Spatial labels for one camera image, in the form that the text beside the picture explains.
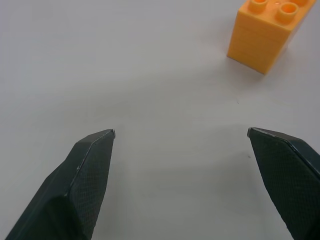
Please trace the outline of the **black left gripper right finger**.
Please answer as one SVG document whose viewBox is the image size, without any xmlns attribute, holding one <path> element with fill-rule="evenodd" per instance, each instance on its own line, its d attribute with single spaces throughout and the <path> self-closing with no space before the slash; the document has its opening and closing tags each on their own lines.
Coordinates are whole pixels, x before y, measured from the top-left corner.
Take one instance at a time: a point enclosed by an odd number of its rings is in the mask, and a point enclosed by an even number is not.
<svg viewBox="0 0 320 240">
<path fill-rule="evenodd" d="M 320 240 L 320 154 L 272 130 L 247 132 L 264 186 L 294 240 Z"/>
</svg>

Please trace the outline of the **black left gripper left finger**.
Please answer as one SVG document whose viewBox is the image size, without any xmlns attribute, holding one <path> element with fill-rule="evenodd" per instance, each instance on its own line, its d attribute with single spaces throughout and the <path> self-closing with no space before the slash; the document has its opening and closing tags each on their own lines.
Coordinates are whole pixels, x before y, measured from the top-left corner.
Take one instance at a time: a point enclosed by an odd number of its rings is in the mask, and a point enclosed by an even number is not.
<svg viewBox="0 0 320 240">
<path fill-rule="evenodd" d="M 115 131 L 76 142 L 5 240 L 91 240 L 106 193 Z"/>
</svg>

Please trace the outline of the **orange toy building brick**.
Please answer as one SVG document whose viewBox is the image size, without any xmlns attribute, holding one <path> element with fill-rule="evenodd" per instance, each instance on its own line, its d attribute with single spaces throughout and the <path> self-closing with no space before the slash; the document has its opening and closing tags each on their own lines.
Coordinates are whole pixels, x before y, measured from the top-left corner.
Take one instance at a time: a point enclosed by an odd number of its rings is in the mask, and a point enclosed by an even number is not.
<svg viewBox="0 0 320 240">
<path fill-rule="evenodd" d="M 246 0 L 238 9 L 227 56 L 267 74 L 317 0 Z"/>
</svg>

